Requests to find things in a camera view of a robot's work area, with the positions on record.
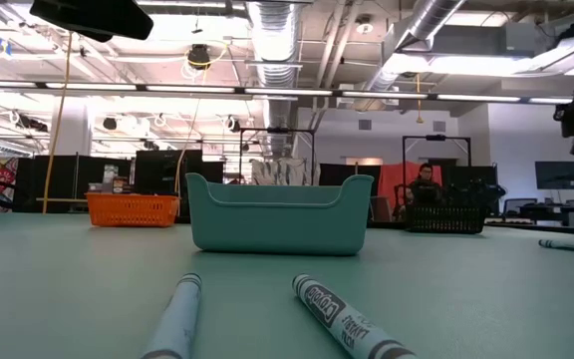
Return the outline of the teal crayon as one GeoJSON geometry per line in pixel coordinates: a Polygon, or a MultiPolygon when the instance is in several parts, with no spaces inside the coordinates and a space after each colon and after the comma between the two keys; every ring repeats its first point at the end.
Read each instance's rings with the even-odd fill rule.
{"type": "Polygon", "coordinates": [[[141,359],[191,359],[201,287],[195,273],[180,279],[141,359]]]}
{"type": "Polygon", "coordinates": [[[413,351],[312,276],[295,276],[292,288],[353,359],[418,359],[413,351]]]}
{"type": "Polygon", "coordinates": [[[574,243],[568,241],[540,239],[538,245],[544,248],[574,251],[574,243]]]}

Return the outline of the office desk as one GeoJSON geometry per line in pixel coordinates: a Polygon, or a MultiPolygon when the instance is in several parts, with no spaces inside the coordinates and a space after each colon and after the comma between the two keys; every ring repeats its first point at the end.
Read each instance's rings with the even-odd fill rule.
{"type": "Polygon", "coordinates": [[[488,217],[485,223],[574,227],[574,199],[556,203],[550,198],[545,202],[536,198],[510,198],[504,202],[499,216],[488,217]]]}

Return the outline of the black background robot rig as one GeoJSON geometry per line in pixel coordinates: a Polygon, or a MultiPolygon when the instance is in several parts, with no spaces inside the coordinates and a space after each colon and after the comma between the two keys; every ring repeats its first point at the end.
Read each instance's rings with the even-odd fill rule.
{"type": "Polygon", "coordinates": [[[446,202],[451,205],[493,206],[505,195],[506,190],[502,186],[482,179],[452,183],[445,190],[446,202]]]}

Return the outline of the black partition panel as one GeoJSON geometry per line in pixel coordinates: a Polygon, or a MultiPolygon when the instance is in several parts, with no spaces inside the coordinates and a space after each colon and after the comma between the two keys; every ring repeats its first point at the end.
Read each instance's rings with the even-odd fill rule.
{"type": "Polygon", "coordinates": [[[495,167],[446,167],[441,180],[451,205],[493,206],[500,198],[495,167]]]}
{"type": "Polygon", "coordinates": [[[353,175],[371,176],[374,178],[374,184],[377,184],[380,171],[380,166],[320,164],[319,185],[341,185],[353,175]]]}
{"type": "MultiPolygon", "coordinates": [[[[48,156],[19,160],[13,199],[15,212],[42,211],[48,162],[48,156]]],[[[47,203],[47,213],[85,210],[84,204],[69,202],[69,199],[85,199],[89,183],[103,181],[106,166],[115,166],[121,177],[128,177],[132,162],[81,155],[54,156],[48,198],[56,198],[57,201],[47,203]]]]}

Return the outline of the black plastic basket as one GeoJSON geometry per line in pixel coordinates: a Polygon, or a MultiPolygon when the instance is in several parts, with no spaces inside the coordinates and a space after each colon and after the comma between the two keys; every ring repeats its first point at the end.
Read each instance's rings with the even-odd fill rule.
{"type": "Polygon", "coordinates": [[[478,234],[484,227],[486,209],[460,205],[408,205],[406,226],[411,232],[478,234]]]}

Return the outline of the person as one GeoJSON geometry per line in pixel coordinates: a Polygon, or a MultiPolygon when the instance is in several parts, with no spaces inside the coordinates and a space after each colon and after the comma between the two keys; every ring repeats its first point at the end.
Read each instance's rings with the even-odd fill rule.
{"type": "Polygon", "coordinates": [[[443,204],[442,187],[433,180],[433,169],[428,163],[422,164],[417,177],[405,186],[404,200],[400,205],[397,220],[406,219],[406,209],[414,205],[443,204]]]}

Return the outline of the ceiling light strip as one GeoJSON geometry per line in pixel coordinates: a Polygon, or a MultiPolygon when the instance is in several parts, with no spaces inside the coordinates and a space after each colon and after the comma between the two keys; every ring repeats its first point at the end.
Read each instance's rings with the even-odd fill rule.
{"type": "Polygon", "coordinates": [[[278,88],[248,88],[243,92],[247,95],[268,96],[303,96],[348,99],[374,99],[374,100],[420,100],[439,102],[468,102],[468,103],[506,103],[528,105],[566,105],[572,102],[571,98],[560,97],[518,97],[498,95],[470,95],[470,94],[439,94],[439,93],[409,93],[409,92],[365,92],[347,90],[302,90],[278,88]]]}
{"type": "Polygon", "coordinates": [[[2,81],[0,89],[28,89],[28,90],[81,90],[81,91],[109,91],[109,92],[178,92],[178,93],[206,93],[206,94],[235,94],[233,87],[210,86],[179,86],[179,85],[146,85],[146,84],[109,84],[109,83],[50,83],[50,82],[22,82],[2,81]]]}

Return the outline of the red partition cloth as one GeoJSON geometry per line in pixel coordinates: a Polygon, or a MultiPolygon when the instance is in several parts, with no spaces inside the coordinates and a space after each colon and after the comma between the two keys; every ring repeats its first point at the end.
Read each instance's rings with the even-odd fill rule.
{"type": "MultiPolygon", "coordinates": [[[[409,185],[417,177],[421,165],[405,162],[381,167],[378,195],[388,200],[393,222],[398,222],[397,214],[404,200],[405,186],[409,185]]],[[[435,166],[432,166],[432,169],[433,180],[441,185],[441,180],[439,179],[441,169],[435,166]]]]}

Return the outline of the white draped cloth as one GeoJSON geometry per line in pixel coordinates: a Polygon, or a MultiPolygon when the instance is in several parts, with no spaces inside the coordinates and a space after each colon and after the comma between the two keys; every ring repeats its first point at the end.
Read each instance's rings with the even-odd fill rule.
{"type": "Polygon", "coordinates": [[[281,158],[272,162],[251,162],[252,183],[257,185],[310,185],[311,166],[307,159],[281,158]]]}

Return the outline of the clear plastic centre tray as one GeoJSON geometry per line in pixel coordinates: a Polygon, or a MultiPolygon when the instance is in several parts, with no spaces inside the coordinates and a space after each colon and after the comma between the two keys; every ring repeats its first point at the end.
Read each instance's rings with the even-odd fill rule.
{"type": "Polygon", "coordinates": [[[242,185],[186,176],[192,239],[203,251],[349,256],[364,245],[371,187],[242,185]]]}

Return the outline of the orange plastic basket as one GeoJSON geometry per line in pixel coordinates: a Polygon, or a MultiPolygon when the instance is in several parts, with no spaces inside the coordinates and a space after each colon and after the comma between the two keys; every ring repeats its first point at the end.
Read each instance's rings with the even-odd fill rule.
{"type": "Polygon", "coordinates": [[[175,222],[179,198],[173,195],[86,194],[95,226],[167,227],[175,222]]]}

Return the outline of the stacked small boxes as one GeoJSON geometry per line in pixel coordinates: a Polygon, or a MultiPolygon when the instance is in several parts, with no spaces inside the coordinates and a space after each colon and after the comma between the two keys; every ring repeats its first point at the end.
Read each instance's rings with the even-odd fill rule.
{"type": "Polygon", "coordinates": [[[130,194],[133,191],[134,186],[130,183],[130,178],[121,176],[119,167],[114,165],[104,165],[102,181],[90,182],[88,185],[88,192],[130,194]]]}

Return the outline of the green table mat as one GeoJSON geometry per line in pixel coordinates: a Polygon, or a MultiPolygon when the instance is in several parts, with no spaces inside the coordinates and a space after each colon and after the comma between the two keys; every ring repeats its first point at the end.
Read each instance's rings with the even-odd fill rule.
{"type": "Polygon", "coordinates": [[[574,252],[541,233],[371,229],[350,257],[199,251],[190,228],[0,213],[0,359],[137,359],[179,279],[203,282],[194,359],[342,359],[307,273],[422,359],[574,359],[574,252]]]}

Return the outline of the wall monitor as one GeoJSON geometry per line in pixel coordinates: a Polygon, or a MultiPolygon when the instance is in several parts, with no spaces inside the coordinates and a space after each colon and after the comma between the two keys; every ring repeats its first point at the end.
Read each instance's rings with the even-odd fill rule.
{"type": "Polygon", "coordinates": [[[538,189],[574,189],[574,162],[536,162],[538,189]]]}

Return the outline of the grey air duct box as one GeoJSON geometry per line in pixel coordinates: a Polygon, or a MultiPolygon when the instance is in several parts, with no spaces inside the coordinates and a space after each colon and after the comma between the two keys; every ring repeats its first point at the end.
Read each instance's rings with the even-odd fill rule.
{"type": "Polygon", "coordinates": [[[529,24],[446,25],[433,37],[430,51],[439,55],[533,57],[537,52],[536,38],[536,30],[529,24]]]}

